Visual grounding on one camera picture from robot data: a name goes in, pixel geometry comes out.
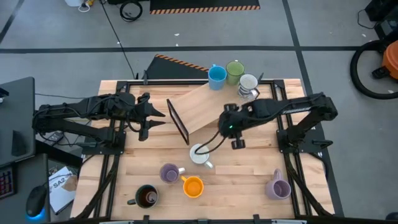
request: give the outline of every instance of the black mug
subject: black mug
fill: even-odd
[[[138,205],[141,208],[151,208],[156,205],[159,199],[157,190],[152,185],[143,185],[138,188],[135,199],[127,201],[128,205]]]

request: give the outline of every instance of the computer mouse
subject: computer mouse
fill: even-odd
[[[26,200],[26,214],[35,217],[42,211],[47,196],[47,189],[43,186],[37,186],[32,189]]]

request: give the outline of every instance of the blue mug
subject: blue mug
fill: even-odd
[[[213,65],[208,72],[209,86],[212,90],[220,90],[224,87],[226,80],[226,70],[217,65]]]

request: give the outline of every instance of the wooden table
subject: wooden table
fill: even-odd
[[[299,79],[284,81],[288,98],[304,96]],[[116,82],[102,81],[99,94],[114,93]],[[144,142],[138,141],[137,133],[126,130],[126,149],[119,163],[112,220],[142,220],[143,215],[150,215],[151,220],[252,219],[253,214],[259,214],[261,219],[293,218],[291,199],[269,200],[264,194],[265,184],[271,180],[276,168],[282,170],[286,178],[284,159],[278,151],[275,135],[276,120],[244,131],[245,149],[233,151],[230,141],[225,141],[210,154],[210,161],[215,166],[212,170],[191,162],[190,147],[211,138],[216,132],[216,121],[191,134],[191,145],[187,146],[169,116],[166,99],[186,94],[197,87],[198,85],[133,86],[131,93],[136,97],[146,91],[150,93],[150,102],[166,114],[165,118],[155,119],[165,121],[166,124],[152,128],[148,140]],[[272,96],[268,86],[260,86],[259,90],[260,98]],[[305,115],[294,114],[293,122],[298,123]],[[108,125],[109,121],[93,122],[97,128]],[[219,142],[220,139],[218,137],[214,142]],[[323,207],[333,213],[322,163],[308,154],[301,154],[301,160],[308,188]],[[103,156],[95,156],[82,167],[71,217],[78,215],[97,191],[102,161]],[[162,182],[159,169],[168,162],[186,168],[185,176],[199,176],[205,183],[202,196],[188,198],[183,193],[181,180],[176,184]],[[157,187],[160,194],[157,206],[143,209],[127,205],[126,202],[134,198],[136,190],[144,184]],[[300,212],[304,214],[302,196],[299,188],[296,189]],[[105,192],[102,215],[107,198],[108,193]]]

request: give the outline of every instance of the blue light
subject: blue light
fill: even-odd
[[[45,213],[45,209],[43,207],[42,211],[36,215],[35,217],[30,217],[26,214],[26,219],[30,220],[30,221],[39,221],[42,220],[44,218],[44,213]]]

